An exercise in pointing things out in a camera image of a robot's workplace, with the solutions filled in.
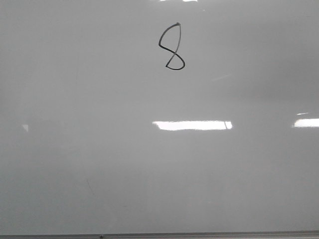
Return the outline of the white whiteboard with aluminium frame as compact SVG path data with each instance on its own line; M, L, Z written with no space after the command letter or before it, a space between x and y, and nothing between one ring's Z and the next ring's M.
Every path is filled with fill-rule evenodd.
M316 0L3 0L0 232L319 228Z

